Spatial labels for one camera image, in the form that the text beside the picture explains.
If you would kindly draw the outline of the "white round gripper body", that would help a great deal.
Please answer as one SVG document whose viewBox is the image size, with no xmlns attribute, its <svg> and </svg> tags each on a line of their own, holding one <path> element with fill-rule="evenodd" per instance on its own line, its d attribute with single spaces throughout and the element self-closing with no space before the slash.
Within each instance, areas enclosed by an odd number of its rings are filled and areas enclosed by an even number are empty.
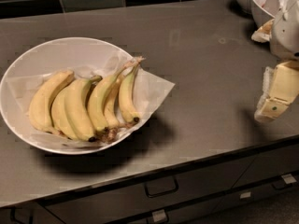
<svg viewBox="0 0 299 224">
<path fill-rule="evenodd" d="M 288 0 L 274 18 L 270 50 L 280 59 L 299 60 L 299 0 Z"/>
</svg>

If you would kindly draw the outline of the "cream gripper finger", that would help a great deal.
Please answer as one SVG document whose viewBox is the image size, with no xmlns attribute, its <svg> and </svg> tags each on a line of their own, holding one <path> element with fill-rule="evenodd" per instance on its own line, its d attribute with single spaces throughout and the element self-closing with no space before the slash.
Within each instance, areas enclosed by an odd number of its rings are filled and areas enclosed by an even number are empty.
<svg viewBox="0 0 299 224">
<path fill-rule="evenodd" d="M 263 73 L 263 95 L 254 118 L 270 122 L 281 116 L 299 95 L 299 62 L 286 61 L 275 68 L 267 66 Z"/>
<path fill-rule="evenodd" d="M 268 42 L 270 40 L 271 29 L 274 20 L 270 20 L 259 27 L 251 36 L 251 39 L 255 42 Z"/>
</svg>

